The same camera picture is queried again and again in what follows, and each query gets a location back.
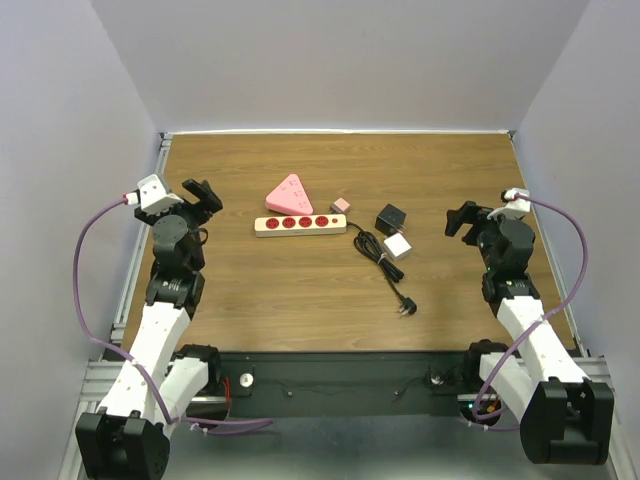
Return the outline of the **white USB charger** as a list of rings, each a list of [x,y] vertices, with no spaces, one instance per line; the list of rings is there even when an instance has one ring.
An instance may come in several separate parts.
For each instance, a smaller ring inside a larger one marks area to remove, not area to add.
[[[383,241],[386,253],[394,260],[406,257],[412,250],[412,246],[400,232],[395,233]]]

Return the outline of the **black cube socket adapter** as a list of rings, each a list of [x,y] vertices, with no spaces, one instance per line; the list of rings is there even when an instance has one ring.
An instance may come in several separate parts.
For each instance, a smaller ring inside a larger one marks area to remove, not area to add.
[[[389,237],[404,229],[406,213],[392,204],[387,204],[377,215],[375,228]]]

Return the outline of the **pink triangular power socket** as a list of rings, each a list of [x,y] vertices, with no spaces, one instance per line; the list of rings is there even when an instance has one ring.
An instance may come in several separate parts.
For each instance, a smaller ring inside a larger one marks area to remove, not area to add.
[[[292,216],[314,213],[306,190],[295,173],[289,174],[266,196],[265,207],[271,211]]]

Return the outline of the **white red power strip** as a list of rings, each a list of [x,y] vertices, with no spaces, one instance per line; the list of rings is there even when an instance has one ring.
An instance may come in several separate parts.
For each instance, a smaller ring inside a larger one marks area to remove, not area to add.
[[[346,230],[344,214],[271,216],[254,221],[254,233],[259,238],[335,235]]]

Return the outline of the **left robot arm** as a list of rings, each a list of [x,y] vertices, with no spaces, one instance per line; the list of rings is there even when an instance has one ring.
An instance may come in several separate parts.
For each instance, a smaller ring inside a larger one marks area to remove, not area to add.
[[[121,201],[150,226],[154,262],[131,348],[107,347],[124,364],[96,411],[81,414],[75,427],[90,479],[161,478],[171,435],[191,400],[222,384],[216,348],[176,347],[204,290],[204,225],[223,207],[208,182],[188,179],[182,185],[196,202],[174,194],[158,174],[139,181]]]

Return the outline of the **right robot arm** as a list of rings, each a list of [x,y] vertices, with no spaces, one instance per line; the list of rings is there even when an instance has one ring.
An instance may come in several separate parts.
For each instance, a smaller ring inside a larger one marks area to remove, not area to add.
[[[483,259],[484,300],[513,339],[509,347],[487,341],[470,346],[460,366],[463,384],[478,390],[470,421],[495,429],[492,421],[501,413],[481,408],[493,391],[516,418],[531,462],[602,465],[609,456],[613,391],[592,380],[564,348],[527,272],[536,238],[523,220],[532,205],[528,194],[512,189],[503,200],[496,209],[467,201],[446,215],[447,236],[470,227],[462,240]]]

